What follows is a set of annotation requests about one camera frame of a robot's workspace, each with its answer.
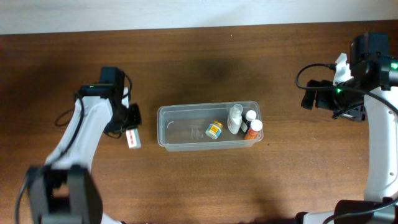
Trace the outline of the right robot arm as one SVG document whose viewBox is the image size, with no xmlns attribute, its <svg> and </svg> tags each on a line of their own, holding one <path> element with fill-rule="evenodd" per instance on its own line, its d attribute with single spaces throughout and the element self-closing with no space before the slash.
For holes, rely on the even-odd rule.
<svg viewBox="0 0 398 224">
<path fill-rule="evenodd" d="M 293 223 L 397 223 L 397 57 L 386 34 L 351 41 L 335 63 L 332 81 L 310 80 L 301 106 L 332 111 L 333 119 L 367 121 L 369 171 L 363 200 L 340 200 L 329 212 L 296 214 Z"/>
</svg>

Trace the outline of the white spray bottle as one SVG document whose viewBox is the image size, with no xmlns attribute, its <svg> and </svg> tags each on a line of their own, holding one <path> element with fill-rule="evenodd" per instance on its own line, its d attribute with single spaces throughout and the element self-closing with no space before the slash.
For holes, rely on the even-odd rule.
<svg viewBox="0 0 398 224">
<path fill-rule="evenodd" d="M 242 113 L 243 106 L 240 104 L 235 104 L 229 110 L 229 115 L 227 119 L 228 129 L 232 134 L 237 134 L 242 123 Z"/>
</svg>

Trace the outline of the gold lid small jar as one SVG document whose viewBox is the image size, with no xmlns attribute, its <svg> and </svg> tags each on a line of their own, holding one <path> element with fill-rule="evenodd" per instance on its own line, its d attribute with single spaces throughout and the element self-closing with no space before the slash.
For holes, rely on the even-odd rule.
<svg viewBox="0 0 398 224">
<path fill-rule="evenodd" d="M 212 139 L 218 139 L 221 135 L 222 129 L 223 125 L 219 121 L 214 121 L 208 126 L 205 134 Z"/>
</svg>

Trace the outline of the white blue medicine box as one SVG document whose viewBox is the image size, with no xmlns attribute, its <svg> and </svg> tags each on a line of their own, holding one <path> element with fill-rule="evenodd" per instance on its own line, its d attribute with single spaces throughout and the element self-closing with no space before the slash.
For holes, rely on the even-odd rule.
<svg viewBox="0 0 398 224">
<path fill-rule="evenodd" d="M 137 128 L 128 129 L 126 131 L 127 145 L 129 149 L 139 149 L 141 148 L 141 140 L 139 137 L 139 131 Z"/>
</svg>

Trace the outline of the dark bottle white cap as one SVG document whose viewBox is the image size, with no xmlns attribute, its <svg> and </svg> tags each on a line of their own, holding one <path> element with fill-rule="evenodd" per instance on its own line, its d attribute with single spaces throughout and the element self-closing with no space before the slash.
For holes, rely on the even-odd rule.
<svg viewBox="0 0 398 224">
<path fill-rule="evenodd" d="M 242 123 L 241 123 L 241 130 L 244 133 L 247 133 L 251 123 L 256 119 L 257 117 L 257 113 L 254 110 L 249 110 L 242 119 Z"/>
</svg>

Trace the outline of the orange tube white cap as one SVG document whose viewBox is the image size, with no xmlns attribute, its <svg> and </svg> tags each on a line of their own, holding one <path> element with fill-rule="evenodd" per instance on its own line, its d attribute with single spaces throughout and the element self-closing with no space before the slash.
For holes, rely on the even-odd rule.
<svg viewBox="0 0 398 224">
<path fill-rule="evenodd" d="M 251 122 L 250 127 L 244 137 L 245 140 L 253 140 L 256 138 L 257 134 L 262 130 L 262 121 L 255 119 Z"/>
</svg>

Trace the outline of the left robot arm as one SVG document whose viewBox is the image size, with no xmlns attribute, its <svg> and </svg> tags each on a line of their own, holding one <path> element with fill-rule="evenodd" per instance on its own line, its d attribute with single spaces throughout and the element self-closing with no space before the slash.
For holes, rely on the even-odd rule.
<svg viewBox="0 0 398 224">
<path fill-rule="evenodd" d="M 103 67 L 97 83 L 75 93 L 73 116 L 57 147 L 42 166 L 32 166 L 16 199 L 14 221 L 20 222 L 22 196 L 29 197 L 34 223 L 116 223 L 103 210 L 91 177 L 93 159 L 105 134 L 127 137 L 130 149 L 141 147 L 142 124 L 137 104 L 131 104 L 131 79 L 117 67 Z"/>
</svg>

